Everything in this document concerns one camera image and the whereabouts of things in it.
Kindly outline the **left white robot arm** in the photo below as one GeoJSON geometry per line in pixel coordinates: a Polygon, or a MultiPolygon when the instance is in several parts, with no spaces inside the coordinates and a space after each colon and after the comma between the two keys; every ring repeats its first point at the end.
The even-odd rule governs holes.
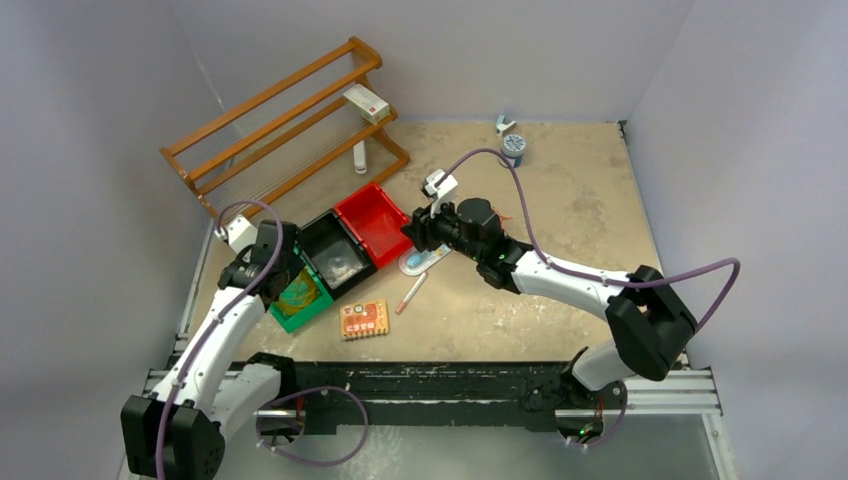
{"type": "Polygon", "coordinates": [[[259,354],[231,381],[225,379],[247,334],[301,273],[300,229],[243,217],[226,233],[234,260],[200,329],[164,378],[147,395],[132,395],[120,412],[130,472],[157,479],[211,479],[227,441],[268,403],[284,409],[297,399],[290,359],[259,354]]]}

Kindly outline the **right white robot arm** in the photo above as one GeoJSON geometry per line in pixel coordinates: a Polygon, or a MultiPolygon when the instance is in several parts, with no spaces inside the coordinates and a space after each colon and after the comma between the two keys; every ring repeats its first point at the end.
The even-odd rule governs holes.
{"type": "Polygon", "coordinates": [[[446,245],[471,259],[495,289],[557,300],[607,323],[611,340],[580,350],[563,371],[561,392],[573,406],[588,405],[626,378],[664,380],[695,334],[694,316],[656,269],[556,270],[552,258],[507,234],[485,199],[447,203],[437,214],[420,207],[400,230],[420,252],[446,245]]]}

